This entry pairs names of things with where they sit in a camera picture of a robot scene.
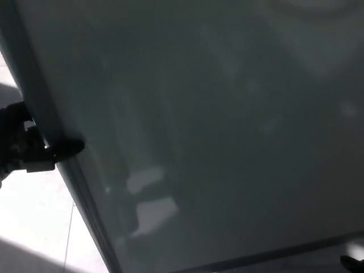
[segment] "white tile floor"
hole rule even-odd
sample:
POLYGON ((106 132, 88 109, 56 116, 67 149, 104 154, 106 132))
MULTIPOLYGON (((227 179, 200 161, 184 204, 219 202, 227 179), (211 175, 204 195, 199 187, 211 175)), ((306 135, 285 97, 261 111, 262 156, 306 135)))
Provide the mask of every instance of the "white tile floor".
MULTIPOLYGON (((1 55, 0 83, 15 86, 1 55)), ((108 272, 58 170, 3 181, 0 272, 108 272)))

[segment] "gray glass surface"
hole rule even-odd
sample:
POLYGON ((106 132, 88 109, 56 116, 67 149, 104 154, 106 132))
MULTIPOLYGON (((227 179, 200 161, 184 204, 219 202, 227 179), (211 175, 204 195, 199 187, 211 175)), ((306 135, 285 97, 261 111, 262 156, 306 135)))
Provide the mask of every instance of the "gray glass surface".
POLYGON ((364 7, 329 2, 17 0, 125 273, 364 229, 364 7))

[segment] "floor tile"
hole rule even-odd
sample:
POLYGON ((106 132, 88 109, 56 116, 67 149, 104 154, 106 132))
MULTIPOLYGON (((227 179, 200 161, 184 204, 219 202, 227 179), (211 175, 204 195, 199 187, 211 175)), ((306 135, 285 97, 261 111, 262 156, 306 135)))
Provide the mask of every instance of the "floor tile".
POLYGON ((64 263, 72 204, 58 171, 14 172, 0 189, 0 239, 64 263))
POLYGON ((77 272, 108 273, 76 206, 73 208, 65 265, 68 270, 77 272))

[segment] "black clamp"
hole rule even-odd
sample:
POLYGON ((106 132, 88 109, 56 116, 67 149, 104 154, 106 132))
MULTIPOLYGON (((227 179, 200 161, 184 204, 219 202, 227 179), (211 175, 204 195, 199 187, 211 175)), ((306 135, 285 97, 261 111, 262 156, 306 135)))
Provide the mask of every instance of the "black clamp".
POLYGON ((35 125, 26 127, 32 117, 24 102, 0 110, 0 186, 12 171, 42 172, 55 169, 55 164, 81 152, 81 140, 64 140, 51 147, 35 125))

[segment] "tile grout line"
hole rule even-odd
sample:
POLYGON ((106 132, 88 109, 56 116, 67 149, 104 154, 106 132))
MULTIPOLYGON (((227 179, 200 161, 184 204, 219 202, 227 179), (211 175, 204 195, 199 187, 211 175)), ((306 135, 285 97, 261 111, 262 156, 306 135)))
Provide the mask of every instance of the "tile grout line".
POLYGON ((68 236, 67 236, 67 244, 66 244, 66 253, 64 255, 64 263, 63 263, 63 273, 66 272, 66 261, 67 261, 67 253, 68 253, 68 243, 69 243, 69 235, 71 233, 71 224, 72 224, 72 216, 73 216, 74 204, 75 204, 75 202, 72 201, 71 219, 69 220, 69 228, 68 228, 68 236))

